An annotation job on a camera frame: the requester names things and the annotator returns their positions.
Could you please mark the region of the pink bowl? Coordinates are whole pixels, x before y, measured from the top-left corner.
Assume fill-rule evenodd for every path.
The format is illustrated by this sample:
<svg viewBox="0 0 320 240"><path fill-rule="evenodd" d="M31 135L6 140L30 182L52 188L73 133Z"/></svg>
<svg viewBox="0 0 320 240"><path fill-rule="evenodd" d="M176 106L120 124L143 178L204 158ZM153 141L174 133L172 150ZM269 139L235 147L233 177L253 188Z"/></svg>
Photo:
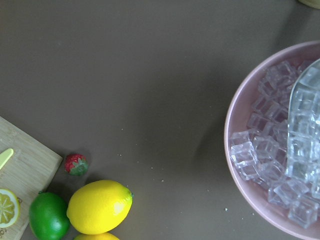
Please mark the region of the pink bowl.
<svg viewBox="0 0 320 240"><path fill-rule="evenodd" d="M320 57L319 40L308 41L289 46L276 52L256 66L239 85L224 123L224 152L230 174L238 190L247 203L279 230L302 240L318 240L320 238L320 223L316 222L304 229L287 219L287 212L267 201L267 193L254 182L242 180L233 167L230 158L230 137L234 132L242 132L247 128L247 121L252 113L251 104L258 97L258 82L265 75L266 69L282 61L288 61L294 66L304 60L317 60Z"/></svg>

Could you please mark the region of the clear ice cube left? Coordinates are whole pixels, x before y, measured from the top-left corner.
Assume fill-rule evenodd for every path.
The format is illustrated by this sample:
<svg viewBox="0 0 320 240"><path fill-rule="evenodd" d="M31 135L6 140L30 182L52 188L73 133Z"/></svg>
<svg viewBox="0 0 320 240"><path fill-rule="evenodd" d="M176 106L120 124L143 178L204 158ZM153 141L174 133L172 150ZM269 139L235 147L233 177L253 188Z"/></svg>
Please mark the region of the clear ice cube left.
<svg viewBox="0 0 320 240"><path fill-rule="evenodd" d="M258 163L257 153L251 141L230 147L230 157L234 166L238 169Z"/></svg>

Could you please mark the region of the yellow lemon upper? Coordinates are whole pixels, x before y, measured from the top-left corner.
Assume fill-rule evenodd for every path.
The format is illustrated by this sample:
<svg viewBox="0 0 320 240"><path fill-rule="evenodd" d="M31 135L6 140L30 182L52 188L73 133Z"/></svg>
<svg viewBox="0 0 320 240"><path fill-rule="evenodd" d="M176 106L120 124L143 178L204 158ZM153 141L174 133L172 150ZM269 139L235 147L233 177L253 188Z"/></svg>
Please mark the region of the yellow lemon upper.
<svg viewBox="0 0 320 240"><path fill-rule="evenodd" d="M66 215L78 232L98 235L122 223L132 203L133 194L127 187L113 180L98 180L71 196Z"/></svg>

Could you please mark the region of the clear ice cube bottom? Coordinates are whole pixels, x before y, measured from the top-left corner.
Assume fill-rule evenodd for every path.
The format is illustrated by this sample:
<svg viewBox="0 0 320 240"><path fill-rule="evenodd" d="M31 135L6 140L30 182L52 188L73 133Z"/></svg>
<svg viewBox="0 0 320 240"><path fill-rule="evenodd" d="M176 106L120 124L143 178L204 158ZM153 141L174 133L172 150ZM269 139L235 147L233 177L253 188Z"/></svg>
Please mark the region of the clear ice cube bottom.
<svg viewBox="0 0 320 240"><path fill-rule="evenodd" d="M317 221L319 207L319 203L306 197L299 197L291 203L288 219L307 229Z"/></svg>

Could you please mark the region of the metal ice scoop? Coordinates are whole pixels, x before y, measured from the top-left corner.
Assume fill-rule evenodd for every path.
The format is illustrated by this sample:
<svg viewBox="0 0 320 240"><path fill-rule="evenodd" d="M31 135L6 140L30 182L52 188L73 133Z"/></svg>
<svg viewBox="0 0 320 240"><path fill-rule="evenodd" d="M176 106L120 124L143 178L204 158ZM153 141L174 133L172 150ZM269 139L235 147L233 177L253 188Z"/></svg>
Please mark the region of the metal ice scoop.
<svg viewBox="0 0 320 240"><path fill-rule="evenodd" d="M313 184L320 174L320 61L295 82L289 99L286 175Z"/></svg>

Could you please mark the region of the green lime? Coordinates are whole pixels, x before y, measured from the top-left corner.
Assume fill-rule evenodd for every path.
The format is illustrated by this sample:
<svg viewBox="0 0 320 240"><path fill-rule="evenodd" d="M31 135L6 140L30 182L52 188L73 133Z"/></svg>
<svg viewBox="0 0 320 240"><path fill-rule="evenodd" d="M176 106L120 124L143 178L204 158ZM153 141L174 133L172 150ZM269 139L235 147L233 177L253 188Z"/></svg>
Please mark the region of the green lime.
<svg viewBox="0 0 320 240"><path fill-rule="evenodd" d="M29 208L29 225L38 240L60 240L69 230L67 203L57 194L39 192Z"/></svg>

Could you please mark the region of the yellow lemon lower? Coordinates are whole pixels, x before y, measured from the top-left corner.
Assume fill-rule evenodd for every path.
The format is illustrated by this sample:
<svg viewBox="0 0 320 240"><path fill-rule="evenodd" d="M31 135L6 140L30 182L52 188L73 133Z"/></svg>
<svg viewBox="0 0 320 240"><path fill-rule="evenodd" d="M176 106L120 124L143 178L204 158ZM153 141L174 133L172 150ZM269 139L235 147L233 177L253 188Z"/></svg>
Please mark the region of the yellow lemon lower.
<svg viewBox="0 0 320 240"><path fill-rule="evenodd" d="M120 240L115 235L105 232L100 234L79 234L73 240Z"/></svg>

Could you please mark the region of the yellow plastic knife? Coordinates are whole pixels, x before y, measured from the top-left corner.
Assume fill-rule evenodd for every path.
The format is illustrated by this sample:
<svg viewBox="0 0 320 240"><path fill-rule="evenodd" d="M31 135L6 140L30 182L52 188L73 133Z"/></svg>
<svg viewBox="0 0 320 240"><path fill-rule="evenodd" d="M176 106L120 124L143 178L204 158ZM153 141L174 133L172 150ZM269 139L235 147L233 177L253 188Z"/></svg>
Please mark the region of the yellow plastic knife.
<svg viewBox="0 0 320 240"><path fill-rule="evenodd" d="M14 150L12 148L8 148L0 153L0 169L4 167L4 165L8 162L8 160L14 155Z"/></svg>

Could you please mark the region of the clear ice cube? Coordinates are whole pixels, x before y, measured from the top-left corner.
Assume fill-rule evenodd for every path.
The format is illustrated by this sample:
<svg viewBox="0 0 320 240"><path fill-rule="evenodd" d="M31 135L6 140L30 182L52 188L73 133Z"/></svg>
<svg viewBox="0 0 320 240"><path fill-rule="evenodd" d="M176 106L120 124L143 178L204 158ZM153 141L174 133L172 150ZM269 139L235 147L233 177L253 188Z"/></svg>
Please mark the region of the clear ice cube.
<svg viewBox="0 0 320 240"><path fill-rule="evenodd" d="M299 197L291 203L288 219L307 229L317 221L319 207L319 203L306 197Z"/></svg>
<svg viewBox="0 0 320 240"><path fill-rule="evenodd" d="M258 163L257 153L251 141L230 147L230 157L234 166L238 169Z"/></svg>

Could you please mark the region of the yellow lemon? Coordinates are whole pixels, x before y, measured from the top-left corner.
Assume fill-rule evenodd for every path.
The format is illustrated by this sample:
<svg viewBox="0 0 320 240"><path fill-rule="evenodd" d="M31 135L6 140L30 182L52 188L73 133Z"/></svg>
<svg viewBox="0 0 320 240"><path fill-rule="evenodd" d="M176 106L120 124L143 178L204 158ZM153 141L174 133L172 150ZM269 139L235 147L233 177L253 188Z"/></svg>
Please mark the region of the yellow lemon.
<svg viewBox="0 0 320 240"><path fill-rule="evenodd" d="M115 235L105 232L100 234L79 234L73 240L120 240Z"/></svg>
<svg viewBox="0 0 320 240"><path fill-rule="evenodd" d="M132 203L133 194L127 187L113 180L98 180L71 196L66 215L78 232L98 235L122 223Z"/></svg>

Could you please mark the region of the red strawberry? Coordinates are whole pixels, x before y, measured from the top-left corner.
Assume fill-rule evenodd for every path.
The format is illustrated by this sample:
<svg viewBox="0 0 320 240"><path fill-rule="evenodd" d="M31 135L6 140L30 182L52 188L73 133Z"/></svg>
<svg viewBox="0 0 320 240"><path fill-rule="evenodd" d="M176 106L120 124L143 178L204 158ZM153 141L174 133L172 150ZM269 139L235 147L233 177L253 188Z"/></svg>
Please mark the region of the red strawberry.
<svg viewBox="0 0 320 240"><path fill-rule="evenodd" d="M89 168L86 157L82 154L69 154L65 158L64 169L72 176L82 176Z"/></svg>

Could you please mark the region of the wooden cutting board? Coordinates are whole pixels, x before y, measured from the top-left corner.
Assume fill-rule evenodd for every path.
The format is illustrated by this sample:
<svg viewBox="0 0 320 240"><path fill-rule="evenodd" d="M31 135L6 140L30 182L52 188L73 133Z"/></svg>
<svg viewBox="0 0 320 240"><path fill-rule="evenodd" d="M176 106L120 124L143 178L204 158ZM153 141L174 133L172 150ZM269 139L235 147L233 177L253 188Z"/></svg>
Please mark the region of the wooden cutting board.
<svg viewBox="0 0 320 240"><path fill-rule="evenodd" d="M13 156L0 170L0 187L13 192L20 203L17 221L0 229L2 240L19 240L29 223L29 208L40 191L48 188L62 157L4 118L0 119L0 151Z"/></svg>

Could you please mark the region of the lemon slice upper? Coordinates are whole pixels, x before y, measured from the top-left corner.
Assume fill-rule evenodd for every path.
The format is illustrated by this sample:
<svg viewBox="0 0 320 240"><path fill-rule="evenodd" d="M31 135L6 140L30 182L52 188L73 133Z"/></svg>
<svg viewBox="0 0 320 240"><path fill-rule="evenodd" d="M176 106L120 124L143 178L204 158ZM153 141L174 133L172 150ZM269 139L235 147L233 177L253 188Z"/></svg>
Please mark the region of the lemon slice upper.
<svg viewBox="0 0 320 240"><path fill-rule="evenodd" d="M0 189L0 227L8 228L16 223L20 216L20 203L10 190Z"/></svg>

